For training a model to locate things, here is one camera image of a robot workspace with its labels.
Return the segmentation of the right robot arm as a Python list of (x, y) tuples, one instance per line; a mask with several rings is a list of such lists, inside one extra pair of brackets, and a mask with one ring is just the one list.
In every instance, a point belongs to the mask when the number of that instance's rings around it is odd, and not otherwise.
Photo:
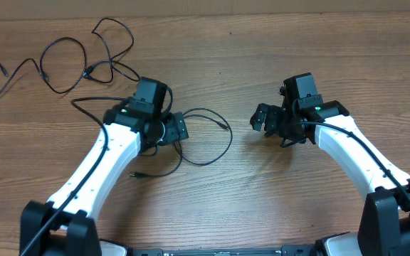
[(337, 100), (324, 102), (311, 73), (284, 80), (281, 106), (260, 103), (250, 119), (281, 147), (310, 141), (329, 154), (364, 200), (355, 233), (312, 245), (284, 245), (282, 255), (410, 255), (410, 175), (396, 167), (359, 130)]

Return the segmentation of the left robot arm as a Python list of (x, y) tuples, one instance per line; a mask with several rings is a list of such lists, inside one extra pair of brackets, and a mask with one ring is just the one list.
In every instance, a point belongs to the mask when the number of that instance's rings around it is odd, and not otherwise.
[(100, 212), (126, 166), (142, 152), (188, 137), (181, 112), (154, 100), (117, 98), (93, 147), (46, 203), (29, 202), (21, 215), (20, 255), (130, 255), (131, 249), (99, 238)]

